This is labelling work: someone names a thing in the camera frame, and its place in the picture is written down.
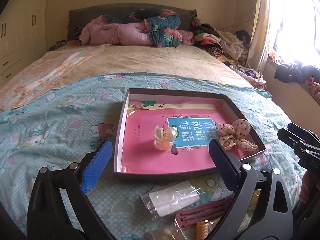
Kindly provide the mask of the pile of clothes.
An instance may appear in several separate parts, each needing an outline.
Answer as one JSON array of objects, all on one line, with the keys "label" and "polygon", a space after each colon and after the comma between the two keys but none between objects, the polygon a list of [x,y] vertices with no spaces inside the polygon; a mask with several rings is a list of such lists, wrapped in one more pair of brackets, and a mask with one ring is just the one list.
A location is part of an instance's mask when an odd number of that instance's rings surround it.
[{"label": "pile of clothes", "polygon": [[251,37],[247,31],[239,30],[233,34],[218,30],[203,23],[197,17],[192,20],[191,26],[195,46],[228,66],[231,64],[246,65],[251,46]]}]

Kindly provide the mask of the cream wardrobe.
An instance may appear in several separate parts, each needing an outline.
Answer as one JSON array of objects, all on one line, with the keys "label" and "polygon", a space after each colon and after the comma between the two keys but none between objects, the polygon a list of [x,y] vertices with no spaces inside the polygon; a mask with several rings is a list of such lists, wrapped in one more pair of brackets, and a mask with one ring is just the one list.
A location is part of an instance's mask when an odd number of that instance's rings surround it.
[{"label": "cream wardrobe", "polygon": [[1,13],[1,86],[46,52],[47,0],[9,0]]}]

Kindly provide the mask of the earrings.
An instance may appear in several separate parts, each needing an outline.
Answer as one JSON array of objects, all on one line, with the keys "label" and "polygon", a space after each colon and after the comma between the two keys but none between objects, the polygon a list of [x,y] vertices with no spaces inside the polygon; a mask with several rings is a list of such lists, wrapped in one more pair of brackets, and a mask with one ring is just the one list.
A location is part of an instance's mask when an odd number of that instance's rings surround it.
[{"label": "earrings", "polygon": [[183,232],[179,227],[175,225],[165,226],[160,229],[156,229],[147,232],[142,237],[144,240],[186,240]]}]

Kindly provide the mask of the white card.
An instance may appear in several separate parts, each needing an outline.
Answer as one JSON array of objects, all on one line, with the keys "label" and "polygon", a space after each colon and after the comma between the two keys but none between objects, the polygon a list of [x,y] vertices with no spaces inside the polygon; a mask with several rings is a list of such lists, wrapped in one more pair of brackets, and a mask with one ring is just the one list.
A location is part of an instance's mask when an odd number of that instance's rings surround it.
[{"label": "white card", "polygon": [[201,200],[205,191],[185,180],[161,189],[152,189],[140,196],[153,218],[166,217]]}]

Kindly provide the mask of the bed with beige sheet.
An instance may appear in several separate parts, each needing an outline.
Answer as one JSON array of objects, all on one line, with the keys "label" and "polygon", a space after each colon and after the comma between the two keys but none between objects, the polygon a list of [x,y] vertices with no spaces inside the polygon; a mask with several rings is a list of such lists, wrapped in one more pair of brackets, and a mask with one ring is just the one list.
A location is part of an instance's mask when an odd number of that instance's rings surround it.
[{"label": "bed with beige sheet", "polygon": [[74,67],[52,88],[96,75],[137,72],[185,76],[224,85],[253,87],[224,63],[195,46],[155,48],[111,45],[99,55]]}]

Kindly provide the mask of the pink quilt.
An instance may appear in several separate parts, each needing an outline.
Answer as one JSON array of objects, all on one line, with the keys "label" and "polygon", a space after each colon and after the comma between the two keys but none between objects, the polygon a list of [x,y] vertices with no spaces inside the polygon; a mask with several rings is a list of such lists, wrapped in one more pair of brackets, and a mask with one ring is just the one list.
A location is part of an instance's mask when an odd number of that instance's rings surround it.
[{"label": "pink quilt", "polygon": [[100,15],[84,26],[79,36],[82,46],[102,44],[122,44],[125,46],[153,46],[146,26],[140,23],[107,23]]}]

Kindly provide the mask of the grey headboard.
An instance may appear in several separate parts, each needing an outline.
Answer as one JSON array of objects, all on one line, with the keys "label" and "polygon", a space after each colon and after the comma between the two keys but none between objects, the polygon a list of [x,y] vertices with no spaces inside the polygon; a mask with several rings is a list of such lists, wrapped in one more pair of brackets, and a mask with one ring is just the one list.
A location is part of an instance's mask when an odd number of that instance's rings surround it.
[{"label": "grey headboard", "polygon": [[146,8],[160,8],[175,11],[182,18],[182,23],[179,29],[190,30],[192,28],[192,20],[197,17],[197,11],[187,10],[176,7],[169,7],[166,5],[148,4],[148,3],[117,3],[117,4],[103,4],[81,9],[70,10],[68,14],[67,40],[75,39],[75,30],[79,27],[84,27],[91,20],[100,15],[111,15],[116,18],[124,18],[129,13]]}]

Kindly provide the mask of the dark floral quilt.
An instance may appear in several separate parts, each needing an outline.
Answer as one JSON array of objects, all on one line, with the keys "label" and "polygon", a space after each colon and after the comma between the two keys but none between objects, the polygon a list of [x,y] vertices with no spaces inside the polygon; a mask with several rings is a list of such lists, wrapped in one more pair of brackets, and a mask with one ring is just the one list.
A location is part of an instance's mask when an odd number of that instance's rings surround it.
[{"label": "dark floral quilt", "polygon": [[178,31],[181,16],[169,9],[143,8],[130,12],[124,18],[105,15],[106,23],[125,24],[125,27],[139,28],[149,36],[152,45],[159,48],[178,47],[183,37]]}]

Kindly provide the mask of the yellow clips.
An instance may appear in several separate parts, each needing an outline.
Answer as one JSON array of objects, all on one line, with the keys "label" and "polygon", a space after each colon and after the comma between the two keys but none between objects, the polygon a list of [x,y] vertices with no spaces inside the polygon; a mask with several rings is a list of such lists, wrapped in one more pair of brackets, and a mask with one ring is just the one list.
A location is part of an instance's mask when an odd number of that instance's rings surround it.
[{"label": "yellow clips", "polygon": [[249,226],[249,223],[253,217],[253,212],[256,208],[256,205],[259,199],[259,195],[260,195],[260,190],[255,190],[252,195],[248,209],[245,213],[245,216],[243,217],[242,222],[238,228],[238,232],[245,230]]}]

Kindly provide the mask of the clothes heap beside bed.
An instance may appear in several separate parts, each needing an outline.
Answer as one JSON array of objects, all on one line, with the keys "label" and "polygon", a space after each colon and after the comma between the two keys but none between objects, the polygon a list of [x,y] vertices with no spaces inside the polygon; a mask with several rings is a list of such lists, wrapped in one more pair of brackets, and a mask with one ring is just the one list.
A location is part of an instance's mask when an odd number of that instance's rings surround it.
[{"label": "clothes heap beside bed", "polygon": [[238,64],[230,65],[229,68],[243,77],[250,85],[257,89],[265,90],[267,88],[266,81],[261,72],[257,72],[251,68],[243,67]]}]

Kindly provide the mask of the pink polka-dot bow scrunchie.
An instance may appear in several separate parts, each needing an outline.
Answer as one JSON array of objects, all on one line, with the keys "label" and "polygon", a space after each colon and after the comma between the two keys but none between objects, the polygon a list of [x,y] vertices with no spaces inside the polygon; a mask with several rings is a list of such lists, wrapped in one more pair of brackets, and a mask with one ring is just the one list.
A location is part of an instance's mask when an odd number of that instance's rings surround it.
[{"label": "pink polka-dot bow scrunchie", "polygon": [[247,152],[253,152],[258,149],[256,144],[246,139],[251,131],[251,126],[245,119],[235,120],[231,125],[216,123],[216,129],[220,136],[219,143],[225,151],[234,147]]}]

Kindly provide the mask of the cream curtain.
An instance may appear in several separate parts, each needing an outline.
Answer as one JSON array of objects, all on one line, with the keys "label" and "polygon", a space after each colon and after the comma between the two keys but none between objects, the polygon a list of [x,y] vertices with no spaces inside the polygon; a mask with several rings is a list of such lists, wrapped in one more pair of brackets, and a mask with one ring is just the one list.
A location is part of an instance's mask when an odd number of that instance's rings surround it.
[{"label": "cream curtain", "polygon": [[270,49],[271,0],[257,0],[247,65],[263,73]]}]

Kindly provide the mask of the peach floral towel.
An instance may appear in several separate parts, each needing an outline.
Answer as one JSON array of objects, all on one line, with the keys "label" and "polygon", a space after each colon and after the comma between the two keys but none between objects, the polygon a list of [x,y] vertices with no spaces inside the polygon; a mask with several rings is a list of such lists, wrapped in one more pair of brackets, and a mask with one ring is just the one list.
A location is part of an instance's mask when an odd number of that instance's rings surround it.
[{"label": "peach floral towel", "polygon": [[42,96],[74,67],[99,55],[111,44],[64,46],[25,67],[1,88],[1,111],[25,106]]}]

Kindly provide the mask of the maroon hair comb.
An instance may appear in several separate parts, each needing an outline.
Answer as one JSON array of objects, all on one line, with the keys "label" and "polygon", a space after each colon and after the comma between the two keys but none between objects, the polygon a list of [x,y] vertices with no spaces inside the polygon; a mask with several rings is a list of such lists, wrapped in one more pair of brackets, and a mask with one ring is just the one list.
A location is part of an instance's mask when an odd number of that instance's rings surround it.
[{"label": "maroon hair comb", "polygon": [[229,207],[232,198],[223,198],[208,204],[185,209],[180,211],[175,216],[175,221],[178,226],[185,230],[205,220],[212,220],[221,217]]}]

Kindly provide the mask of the dark clothes on windowsill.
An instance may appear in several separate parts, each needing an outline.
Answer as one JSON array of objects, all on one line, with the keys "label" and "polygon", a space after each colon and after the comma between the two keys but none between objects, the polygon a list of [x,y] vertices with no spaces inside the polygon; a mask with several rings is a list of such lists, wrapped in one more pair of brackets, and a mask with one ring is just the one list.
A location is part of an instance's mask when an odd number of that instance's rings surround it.
[{"label": "dark clothes on windowsill", "polygon": [[311,92],[319,98],[319,68],[316,66],[304,65],[300,62],[280,64],[276,68],[274,78],[283,83],[306,83]]}]

